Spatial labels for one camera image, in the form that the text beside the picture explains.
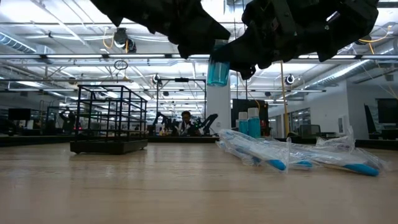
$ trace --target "fluorescent light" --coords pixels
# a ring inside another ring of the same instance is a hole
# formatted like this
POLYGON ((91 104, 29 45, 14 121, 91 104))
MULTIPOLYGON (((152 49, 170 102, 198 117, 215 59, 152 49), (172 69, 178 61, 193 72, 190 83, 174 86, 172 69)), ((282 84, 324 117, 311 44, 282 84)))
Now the fluorescent light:
POLYGON ((110 54, 110 58, 164 58, 164 54, 110 54))
POLYGON ((274 101, 276 101, 276 102, 283 102, 283 100, 264 100, 265 102, 274 102, 274 101))
POLYGON ((77 54, 70 54, 70 55, 47 55, 48 58, 102 58, 102 55, 96 54, 86 54, 86 55, 77 55, 77 54))
POLYGON ((323 93, 326 90, 292 90, 293 93, 323 93))
POLYGON ((0 55, 0 58, 5 58, 5 59, 9 59, 9 58, 40 58, 40 55, 36 55, 36 54, 20 54, 20 55, 0 55))
MULTIPOLYGON (((318 55, 300 55, 298 58, 301 59, 318 59, 318 55)), ((349 59, 349 58, 355 58, 355 55, 335 55, 332 57, 332 59, 349 59)))
POLYGON ((112 98, 119 98, 119 95, 114 92, 106 92, 105 94, 112 98))
POLYGON ((210 55, 191 55, 189 58, 210 58, 210 55))
POLYGON ((35 82, 17 82, 17 83, 22 84, 22 85, 31 86, 31 87, 42 87, 42 85, 35 83, 35 82))
POLYGON ((65 97, 64 95, 61 95, 61 94, 59 94, 59 93, 56 93, 56 92, 50 92, 51 94, 53 94, 53 95, 55 95, 55 96, 59 96, 59 97, 65 97))
POLYGON ((362 59, 398 59, 397 55, 363 55, 362 59))
POLYGON ((173 100, 173 99, 159 99, 159 101, 174 101, 174 102, 184 102, 184 101, 194 101, 194 102, 202 102, 205 99, 201 99, 201 100, 196 100, 196 99, 177 99, 177 100, 173 100))
POLYGON ((75 91, 75 90, 68 90, 68 89, 54 89, 54 90, 50 90, 50 89, 44 89, 43 91, 75 91))
POLYGON ((355 58, 355 55, 335 55, 332 58, 333 59, 348 59, 348 58, 355 58))
POLYGON ((38 91, 38 89, 8 89, 8 91, 38 91))
POLYGON ((106 49, 100 49, 100 51, 106 52, 107 54, 109 54, 109 52, 106 49))

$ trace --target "person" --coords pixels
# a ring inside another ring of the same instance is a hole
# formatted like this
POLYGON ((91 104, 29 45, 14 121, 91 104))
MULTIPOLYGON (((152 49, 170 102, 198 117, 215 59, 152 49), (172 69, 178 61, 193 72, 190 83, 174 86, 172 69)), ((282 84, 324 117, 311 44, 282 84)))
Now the person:
POLYGON ((178 127, 181 136, 201 136, 199 129, 191 123, 191 113, 184 111, 181 113, 182 122, 178 127))
POLYGON ((66 110, 60 113, 60 117, 63 120, 62 129, 65 134, 71 134, 73 132, 73 128, 75 127, 76 117, 75 114, 70 111, 69 107, 66 110), (68 117, 64 114, 65 112, 69 111, 68 117))

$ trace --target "monitor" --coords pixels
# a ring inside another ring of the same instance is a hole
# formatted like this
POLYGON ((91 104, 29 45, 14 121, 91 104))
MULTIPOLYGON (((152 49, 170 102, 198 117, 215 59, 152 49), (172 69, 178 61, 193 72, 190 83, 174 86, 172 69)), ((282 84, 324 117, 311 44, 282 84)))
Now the monitor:
POLYGON ((378 99, 379 123, 398 123, 398 100, 378 99))
POLYGON ((9 108, 8 119, 11 121, 28 121, 30 120, 30 109, 9 108))

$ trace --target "wooden table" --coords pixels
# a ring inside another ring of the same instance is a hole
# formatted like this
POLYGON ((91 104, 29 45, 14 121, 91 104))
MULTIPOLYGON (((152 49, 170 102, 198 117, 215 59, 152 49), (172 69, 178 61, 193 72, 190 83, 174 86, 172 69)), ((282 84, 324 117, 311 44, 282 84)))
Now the wooden table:
MULTIPOLYGON (((398 163, 398 152, 373 151, 398 163)), ((123 156, 68 144, 0 149, 0 223, 398 223, 398 175, 282 175, 215 144, 149 144, 123 156)))

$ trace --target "pole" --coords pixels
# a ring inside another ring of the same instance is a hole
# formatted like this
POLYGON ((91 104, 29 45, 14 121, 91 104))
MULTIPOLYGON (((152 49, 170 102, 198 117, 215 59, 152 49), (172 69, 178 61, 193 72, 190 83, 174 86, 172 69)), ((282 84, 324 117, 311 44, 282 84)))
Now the pole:
POLYGON ((289 120, 287 119, 287 105, 286 105, 286 95, 285 95, 285 83, 284 83, 284 63, 280 61, 280 80, 282 82, 282 96, 284 97, 284 108, 285 108, 285 115, 284 115, 284 123, 285 123, 285 134, 286 137, 289 133, 289 120))

